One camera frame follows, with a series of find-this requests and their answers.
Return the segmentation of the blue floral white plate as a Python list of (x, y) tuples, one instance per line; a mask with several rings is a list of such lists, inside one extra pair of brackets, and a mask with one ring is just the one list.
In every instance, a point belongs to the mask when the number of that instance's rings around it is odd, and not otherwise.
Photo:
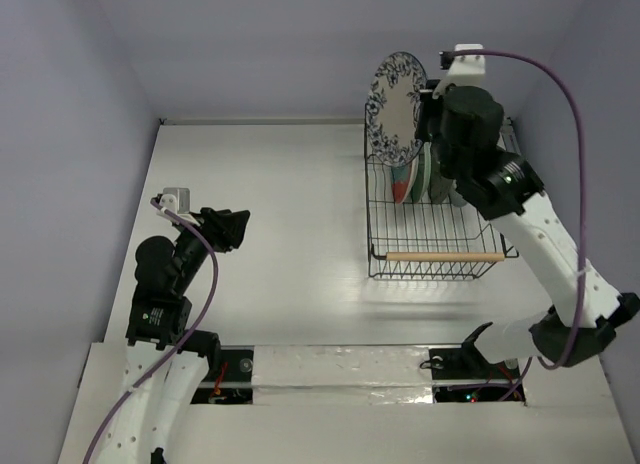
[(365, 103), (365, 127), (371, 151), (384, 165), (405, 166), (422, 148), (415, 133), (426, 84), (421, 62), (406, 51), (388, 55), (376, 69)]

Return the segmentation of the mint green flower plate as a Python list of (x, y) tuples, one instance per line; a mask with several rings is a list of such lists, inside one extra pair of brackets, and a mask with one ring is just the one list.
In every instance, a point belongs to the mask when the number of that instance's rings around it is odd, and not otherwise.
[(413, 203), (420, 202), (428, 192), (431, 180), (431, 151), (430, 144), (425, 143), (418, 156), (416, 179), (411, 190)]

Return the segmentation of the red teal flower plate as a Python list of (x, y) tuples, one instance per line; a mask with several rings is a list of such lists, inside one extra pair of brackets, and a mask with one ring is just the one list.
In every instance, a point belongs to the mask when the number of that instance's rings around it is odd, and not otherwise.
[(404, 166), (391, 168), (391, 191), (396, 204), (403, 203), (411, 193), (417, 170), (416, 160)]

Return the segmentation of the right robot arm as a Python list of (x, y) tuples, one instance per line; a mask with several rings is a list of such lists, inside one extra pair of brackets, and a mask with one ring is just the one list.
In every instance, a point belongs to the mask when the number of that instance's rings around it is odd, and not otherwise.
[(460, 363), (482, 376), (507, 359), (574, 367), (605, 350), (617, 327), (639, 311), (639, 297), (609, 284), (557, 216), (531, 165), (499, 148), (504, 110), (489, 92), (436, 80), (420, 92), (416, 137), (429, 143), (441, 175), (519, 252), (550, 308), (508, 323), (485, 323), (461, 344)]

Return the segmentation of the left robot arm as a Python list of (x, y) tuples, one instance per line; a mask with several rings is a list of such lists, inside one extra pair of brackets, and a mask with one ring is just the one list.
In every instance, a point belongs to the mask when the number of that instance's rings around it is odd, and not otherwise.
[(250, 213), (180, 213), (165, 196), (151, 204), (179, 235), (152, 236), (136, 250), (120, 396), (94, 434), (86, 463), (169, 462), (169, 447), (196, 389), (226, 374), (218, 335), (198, 328), (216, 291), (209, 291), (194, 320), (186, 291), (204, 261), (240, 247)]

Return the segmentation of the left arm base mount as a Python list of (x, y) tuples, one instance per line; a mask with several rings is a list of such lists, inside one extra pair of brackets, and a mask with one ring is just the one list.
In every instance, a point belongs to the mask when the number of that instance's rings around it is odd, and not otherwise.
[(253, 347), (223, 347), (218, 368), (199, 384), (192, 404), (244, 405), (253, 403)]

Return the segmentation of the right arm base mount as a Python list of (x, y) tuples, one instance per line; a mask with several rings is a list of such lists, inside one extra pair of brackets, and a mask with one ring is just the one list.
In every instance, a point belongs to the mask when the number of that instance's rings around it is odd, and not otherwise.
[(476, 340), (489, 326), (479, 326), (457, 347), (430, 349), (420, 362), (419, 369), (429, 371), (435, 382), (436, 403), (526, 402), (519, 365), (508, 370), (505, 361), (490, 364), (476, 349)]

